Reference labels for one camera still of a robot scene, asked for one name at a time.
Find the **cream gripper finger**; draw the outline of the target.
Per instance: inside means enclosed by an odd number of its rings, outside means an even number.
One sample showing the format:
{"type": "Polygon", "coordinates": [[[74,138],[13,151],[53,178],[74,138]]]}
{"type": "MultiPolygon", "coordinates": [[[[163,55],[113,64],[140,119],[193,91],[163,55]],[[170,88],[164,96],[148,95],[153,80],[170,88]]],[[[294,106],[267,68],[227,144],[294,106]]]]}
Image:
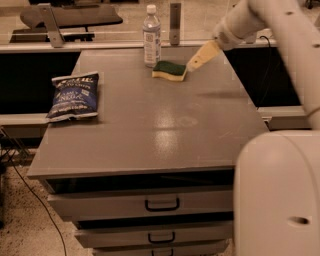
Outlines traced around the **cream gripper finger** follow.
{"type": "Polygon", "coordinates": [[[201,46],[187,63],[187,70],[193,72],[220,53],[221,49],[215,40],[210,40],[201,46]]]}

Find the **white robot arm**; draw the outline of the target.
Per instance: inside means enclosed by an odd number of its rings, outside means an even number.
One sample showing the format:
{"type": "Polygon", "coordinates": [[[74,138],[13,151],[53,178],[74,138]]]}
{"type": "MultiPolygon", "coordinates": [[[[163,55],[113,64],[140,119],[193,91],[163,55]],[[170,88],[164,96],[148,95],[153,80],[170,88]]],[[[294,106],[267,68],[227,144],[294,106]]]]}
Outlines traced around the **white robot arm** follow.
{"type": "Polygon", "coordinates": [[[236,256],[320,256],[320,31],[301,5],[240,0],[187,64],[195,70],[269,28],[310,125],[264,133],[241,150],[233,189],[236,256]]]}

